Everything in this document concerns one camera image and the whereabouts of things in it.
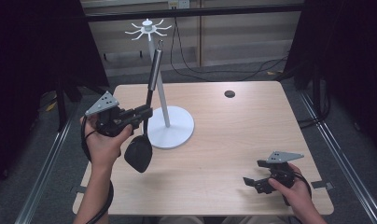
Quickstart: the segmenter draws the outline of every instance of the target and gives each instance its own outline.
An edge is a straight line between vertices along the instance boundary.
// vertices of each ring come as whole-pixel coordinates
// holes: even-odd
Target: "person's right hand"
[[[297,166],[291,163],[289,166],[294,172],[301,174]],[[270,178],[268,182],[286,197],[294,214],[302,223],[326,223],[314,207],[307,186],[302,180],[295,178],[294,185],[290,189],[273,178]]]

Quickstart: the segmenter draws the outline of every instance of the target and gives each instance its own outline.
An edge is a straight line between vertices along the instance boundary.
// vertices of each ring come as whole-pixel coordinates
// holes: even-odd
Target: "light wood surface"
[[[301,153],[293,161],[309,182],[320,180],[288,100],[278,82],[220,82],[164,84],[168,105],[185,108],[194,118],[194,134],[182,147],[153,148],[145,173],[137,173],[119,158],[113,170],[114,201],[109,214],[151,216],[252,216],[289,215],[282,196],[257,194],[244,184],[243,176],[255,180],[270,176],[257,160],[275,151]],[[234,98],[224,96],[235,91]],[[120,107],[145,103],[147,85],[118,86]],[[160,106],[154,92],[153,108]],[[131,139],[121,148],[124,153]],[[87,186],[91,167],[84,174]],[[77,195],[74,212],[82,194]],[[333,212],[325,189],[313,189],[316,208]]]

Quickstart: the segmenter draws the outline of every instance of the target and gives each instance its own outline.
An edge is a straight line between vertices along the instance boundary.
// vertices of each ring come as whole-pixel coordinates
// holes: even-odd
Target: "black bar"
[[[124,21],[137,19],[156,19],[156,18],[173,18],[173,17],[195,17],[195,16],[215,16],[231,14],[251,14],[251,13],[270,13],[270,12],[289,12],[303,11],[324,7],[325,4],[288,4],[288,5],[267,5],[256,7],[203,7],[188,9],[166,9],[154,11],[138,11],[124,13],[107,13],[107,14],[87,14],[85,17],[61,18],[59,20],[72,21]]]

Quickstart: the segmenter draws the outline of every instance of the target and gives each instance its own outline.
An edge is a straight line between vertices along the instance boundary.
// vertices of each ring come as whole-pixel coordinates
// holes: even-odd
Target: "person's left hand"
[[[96,129],[97,119],[97,116],[87,118],[85,136]],[[120,155],[122,143],[130,137],[132,130],[133,126],[129,124],[116,137],[104,136],[97,132],[90,134],[87,137],[87,145],[91,154],[92,167],[111,168]]]

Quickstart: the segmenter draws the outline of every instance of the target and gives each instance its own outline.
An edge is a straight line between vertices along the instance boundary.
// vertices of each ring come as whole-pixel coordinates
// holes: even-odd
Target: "hand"
[[[87,118],[85,136],[96,130],[97,119],[96,115]],[[120,155],[122,143],[130,137],[132,130],[133,126],[130,124],[116,137],[104,136],[97,132],[90,134],[87,137],[87,145],[91,154],[92,168],[111,168]]]
[[[289,166],[294,172],[301,174],[297,166],[291,163]],[[270,178],[268,182],[273,188],[279,190],[279,192],[286,197],[294,214],[302,223],[326,223],[314,207],[307,186],[302,180],[295,178],[294,185],[290,189],[273,178]]]

